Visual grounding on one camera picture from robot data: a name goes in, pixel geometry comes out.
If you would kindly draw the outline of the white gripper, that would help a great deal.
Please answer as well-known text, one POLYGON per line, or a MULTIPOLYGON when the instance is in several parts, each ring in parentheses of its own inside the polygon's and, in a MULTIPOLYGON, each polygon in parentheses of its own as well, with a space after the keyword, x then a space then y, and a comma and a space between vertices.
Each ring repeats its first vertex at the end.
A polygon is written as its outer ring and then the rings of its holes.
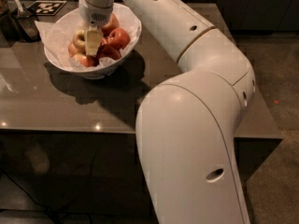
POLYGON ((113 6, 114 0, 78 0, 81 18, 90 25, 97 25, 89 26, 84 32, 87 55, 95 56, 97 54, 103 38, 100 27, 109 22, 113 6))

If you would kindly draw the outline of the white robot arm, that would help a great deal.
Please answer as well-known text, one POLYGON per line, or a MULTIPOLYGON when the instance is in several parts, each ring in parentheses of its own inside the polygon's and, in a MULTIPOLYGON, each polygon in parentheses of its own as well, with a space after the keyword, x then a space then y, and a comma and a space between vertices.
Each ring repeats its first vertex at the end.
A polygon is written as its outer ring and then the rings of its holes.
MULTIPOLYGON (((159 224, 250 224, 234 135, 255 93, 247 57, 180 0, 122 0, 181 73, 152 89, 136 116, 137 150, 159 224)), ((79 0, 104 25, 114 0, 79 0)))

